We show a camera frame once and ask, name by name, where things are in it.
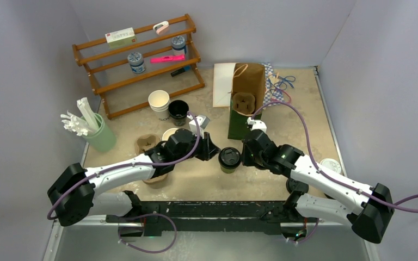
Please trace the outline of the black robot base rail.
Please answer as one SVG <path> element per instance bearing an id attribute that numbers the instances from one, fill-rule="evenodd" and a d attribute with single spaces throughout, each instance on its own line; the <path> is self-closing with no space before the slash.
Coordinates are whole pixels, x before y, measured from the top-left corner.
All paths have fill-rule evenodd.
<path id="1" fill-rule="evenodd" d="M 107 223 L 143 225 L 146 237 L 162 232 L 262 232 L 304 237 L 312 217 L 302 217 L 284 201 L 142 201 L 124 217 L 106 216 Z"/>

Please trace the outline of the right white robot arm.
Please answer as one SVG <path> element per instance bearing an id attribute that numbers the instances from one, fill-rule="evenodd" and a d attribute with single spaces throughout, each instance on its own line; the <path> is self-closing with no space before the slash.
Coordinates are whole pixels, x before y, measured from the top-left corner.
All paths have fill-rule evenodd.
<path id="1" fill-rule="evenodd" d="M 303 151 L 291 146 L 277 146 L 260 129 L 252 130 L 242 140 L 248 164 L 256 164 L 276 175 L 310 185 L 328 195 L 316 198 L 307 193 L 285 204 L 290 221 L 301 217 L 319 218 L 350 226 L 352 231 L 371 243 L 379 244 L 394 214 L 390 189 L 383 184 L 370 186 L 353 181 L 317 164 Z"/>

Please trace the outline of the single green paper cup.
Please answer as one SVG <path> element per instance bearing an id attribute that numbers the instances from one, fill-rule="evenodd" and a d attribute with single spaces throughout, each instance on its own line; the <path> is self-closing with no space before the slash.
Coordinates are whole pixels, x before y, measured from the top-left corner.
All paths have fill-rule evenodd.
<path id="1" fill-rule="evenodd" d="M 224 172 L 224 173 L 234 173 L 236 171 L 236 169 L 239 167 L 240 163 L 235 163 L 235 164 L 225 164 L 220 162 L 220 169 Z"/>

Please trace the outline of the green paper bag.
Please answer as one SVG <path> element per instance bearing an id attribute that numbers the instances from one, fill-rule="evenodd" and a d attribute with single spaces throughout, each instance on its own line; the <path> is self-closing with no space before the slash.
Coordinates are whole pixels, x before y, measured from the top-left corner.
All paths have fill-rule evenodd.
<path id="1" fill-rule="evenodd" d="M 242 140 L 250 131 L 247 118 L 254 115 L 261 106 L 265 94 L 265 68 L 258 63 L 237 63 L 233 72 L 231 101 L 229 107 L 228 139 Z M 243 115 L 233 110 L 232 98 L 237 92 L 248 92 L 255 96 L 255 111 Z"/>

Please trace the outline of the brown pulp cup carrier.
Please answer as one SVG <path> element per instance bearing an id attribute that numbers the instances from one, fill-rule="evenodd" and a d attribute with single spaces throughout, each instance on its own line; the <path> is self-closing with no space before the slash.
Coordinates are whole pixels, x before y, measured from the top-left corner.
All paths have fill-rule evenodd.
<path id="1" fill-rule="evenodd" d="M 251 115 L 255 111 L 255 96 L 248 92 L 237 92 L 232 98 L 232 108 L 243 115 Z"/>

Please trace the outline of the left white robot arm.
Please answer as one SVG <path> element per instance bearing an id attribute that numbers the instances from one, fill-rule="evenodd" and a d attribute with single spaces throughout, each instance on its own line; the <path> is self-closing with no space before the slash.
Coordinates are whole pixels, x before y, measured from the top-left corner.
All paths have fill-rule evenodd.
<path id="1" fill-rule="evenodd" d="M 101 202 L 108 190 L 163 176 L 187 159 L 208 161 L 219 152 L 208 132 L 194 134 L 180 128 L 166 141 L 129 160 L 88 168 L 71 164 L 47 191 L 52 205 L 47 219 L 58 220 L 62 226 L 74 225 L 89 215 L 99 215 L 101 208 L 113 206 Z"/>

